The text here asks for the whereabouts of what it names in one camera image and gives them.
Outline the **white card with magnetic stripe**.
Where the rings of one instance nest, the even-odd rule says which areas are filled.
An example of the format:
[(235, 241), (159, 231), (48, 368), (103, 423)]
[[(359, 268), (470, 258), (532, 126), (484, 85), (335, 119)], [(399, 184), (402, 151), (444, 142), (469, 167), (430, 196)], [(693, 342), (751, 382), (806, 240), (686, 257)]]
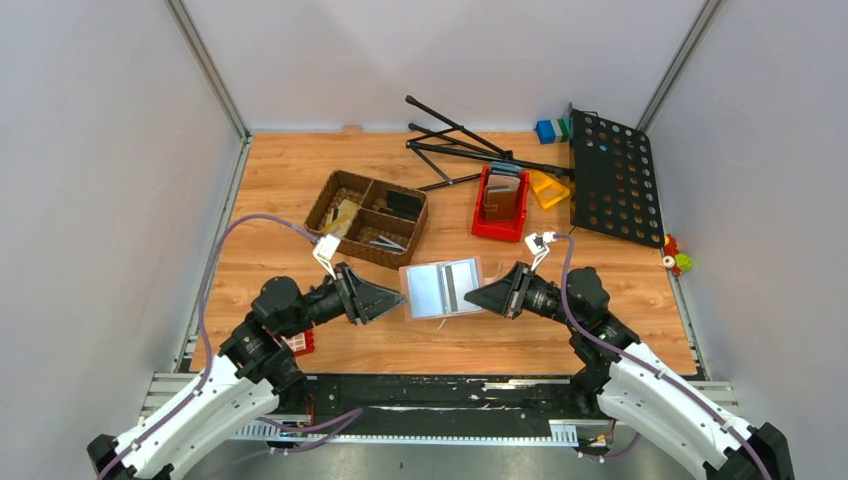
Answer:
[(481, 307), (465, 299), (465, 295), (480, 287), (480, 275), (474, 258), (447, 262), (439, 267), (445, 313), (473, 314)]

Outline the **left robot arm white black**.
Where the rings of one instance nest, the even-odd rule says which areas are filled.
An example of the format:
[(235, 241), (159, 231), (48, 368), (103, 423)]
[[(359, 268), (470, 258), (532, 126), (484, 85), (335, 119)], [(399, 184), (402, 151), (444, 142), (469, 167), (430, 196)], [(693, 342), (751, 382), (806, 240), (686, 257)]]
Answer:
[(290, 277), (269, 279), (197, 377), (140, 425), (89, 443), (97, 478), (183, 478), (243, 426), (276, 409), (293, 413), (304, 405), (306, 376), (288, 338), (338, 317), (366, 325), (405, 301), (345, 263), (307, 292)]

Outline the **black credit card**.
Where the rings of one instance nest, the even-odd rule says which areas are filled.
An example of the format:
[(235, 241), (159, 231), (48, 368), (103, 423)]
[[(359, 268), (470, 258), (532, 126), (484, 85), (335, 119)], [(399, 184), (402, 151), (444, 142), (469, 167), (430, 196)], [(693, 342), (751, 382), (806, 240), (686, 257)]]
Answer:
[(397, 190), (388, 190), (386, 195), (387, 207), (405, 215), (417, 216), (423, 208), (423, 201), (414, 195)]
[(419, 221), (421, 217), (420, 211), (408, 211), (408, 210), (398, 210), (398, 209), (390, 209), (390, 208), (380, 208), (378, 210), (379, 213), (390, 215), (395, 218), (399, 218), (405, 221), (410, 221), (416, 223)]

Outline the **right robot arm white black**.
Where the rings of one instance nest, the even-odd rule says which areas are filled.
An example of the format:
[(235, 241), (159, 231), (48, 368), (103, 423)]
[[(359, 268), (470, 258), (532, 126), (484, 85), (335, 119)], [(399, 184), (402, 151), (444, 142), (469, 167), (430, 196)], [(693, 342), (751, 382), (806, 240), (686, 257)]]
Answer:
[(730, 413), (670, 369), (610, 311), (594, 268), (572, 270), (556, 285), (518, 262), (465, 299), (505, 318), (528, 311), (565, 325), (584, 363), (571, 379), (575, 411), (623, 421), (694, 478), (794, 478), (786, 436)]

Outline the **grey VIP credit card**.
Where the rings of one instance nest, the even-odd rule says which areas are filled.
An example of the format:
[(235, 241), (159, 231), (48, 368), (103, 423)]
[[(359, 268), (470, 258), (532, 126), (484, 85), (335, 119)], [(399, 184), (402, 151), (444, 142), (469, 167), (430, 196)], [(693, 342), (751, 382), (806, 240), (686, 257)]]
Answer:
[(404, 246), (382, 235), (379, 235), (376, 239), (370, 240), (368, 244), (374, 248), (387, 251), (392, 254), (403, 254), (406, 252), (406, 248)]

